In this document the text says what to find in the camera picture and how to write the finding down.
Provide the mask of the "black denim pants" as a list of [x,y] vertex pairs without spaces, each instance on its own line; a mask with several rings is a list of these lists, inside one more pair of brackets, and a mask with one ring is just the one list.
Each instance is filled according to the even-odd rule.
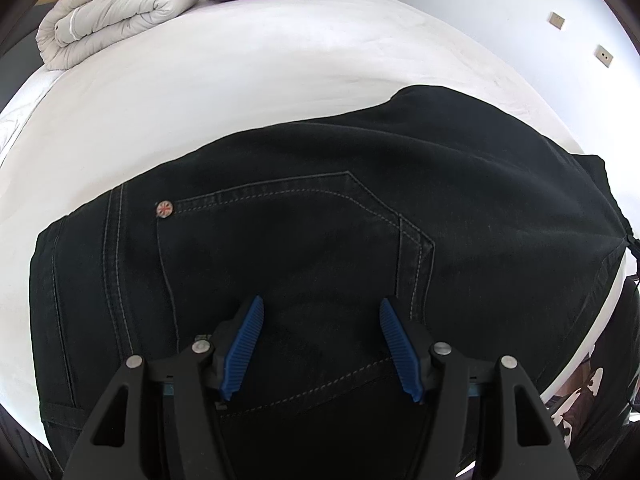
[[250,298],[264,322],[218,410],[228,479],[416,479],[424,407],[383,299],[469,359],[514,356],[576,479],[608,473],[639,379],[638,240],[600,158],[439,87],[226,136],[40,233],[40,414],[64,468],[130,356],[167,359]]

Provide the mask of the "white bed mattress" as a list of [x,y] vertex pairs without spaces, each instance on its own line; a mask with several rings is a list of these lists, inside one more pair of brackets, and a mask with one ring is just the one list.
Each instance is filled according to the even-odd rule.
[[1,403],[53,455],[40,414],[29,275],[52,223],[232,134],[344,115],[439,87],[576,145],[511,66],[394,0],[199,2],[64,72],[1,167]]

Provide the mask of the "grey sofa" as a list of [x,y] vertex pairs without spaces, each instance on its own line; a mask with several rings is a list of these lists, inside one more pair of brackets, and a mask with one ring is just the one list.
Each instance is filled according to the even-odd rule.
[[40,22],[53,4],[30,9],[11,32],[0,62],[0,106],[5,108],[29,76],[43,64],[36,44]]

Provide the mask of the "folded beige duvet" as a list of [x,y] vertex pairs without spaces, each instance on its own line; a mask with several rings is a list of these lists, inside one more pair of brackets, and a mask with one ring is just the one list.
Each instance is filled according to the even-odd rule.
[[36,43],[47,70],[69,70],[116,42],[191,9],[198,0],[56,0]]

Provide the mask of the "white wall socket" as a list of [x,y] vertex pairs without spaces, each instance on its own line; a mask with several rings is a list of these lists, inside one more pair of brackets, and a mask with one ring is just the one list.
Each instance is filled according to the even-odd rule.
[[555,28],[561,29],[565,23],[565,18],[555,12],[551,12],[548,16],[548,22]]
[[613,55],[600,44],[597,45],[594,56],[606,67],[610,66],[613,61]]

